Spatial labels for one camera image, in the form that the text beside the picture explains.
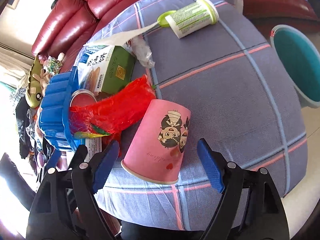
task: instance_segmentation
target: purple plaid fabric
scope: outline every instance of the purple plaid fabric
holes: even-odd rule
[[[154,23],[158,16],[195,0],[140,0],[128,7],[90,41]],[[191,110],[188,141],[179,181],[158,185],[138,179],[114,165],[96,199],[115,217],[145,226],[205,230],[219,202],[196,154],[205,138],[227,161],[257,170],[265,166],[281,196],[304,177],[306,132],[293,83],[258,30],[232,6],[232,0],[210,0],[220,21],[182,39],[170,28],[144,35],[155,68],[150,70],[158,98]],[[79,62],[84,49],[79,53]],[[139,62],[132,79],[146,73]],[[122,133],[122,153],[139,124]],[[239,204],[239,225],[247,191]]]

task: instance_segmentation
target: blue plastic container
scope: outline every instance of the blue plastic container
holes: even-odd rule
[[[75,140],[69,128],[71,95],[79,89],[78,70],[53,76],[41,102],[39,127],[46,140],[60,151],[76,151],[82,144]]]

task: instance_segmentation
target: round tin can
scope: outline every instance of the round tin can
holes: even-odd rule
[[[79,89],[71,96],[70,106],[89,106],[96,103],[97,100],[94,94],[87,89]]]

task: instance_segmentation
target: blue gripper pad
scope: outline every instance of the blue gripper pad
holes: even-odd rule
[[[215,162],[212,154],[212,150],[204,139],[200,139],[197,144],[197,153],[202,163],[205,173],[208,176],[211,187],[222,193],[225,186],[222,182],[222,174],[217,163]]]
[[[92,185],[92,189],[94,194],[97,193],[99,189],[102,189],[105,185],[107,178],[111,172],[113,165],[115,164],[118,155],[119,155],[119,143],[117,141],[113,141],[109,147],[109,151],[106,156],[103,158],[98,168],[94,173],[94,182]]]

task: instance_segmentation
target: barcode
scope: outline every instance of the barcode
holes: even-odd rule
[[[97,88],[101,88],[104,74],[100,75]]]

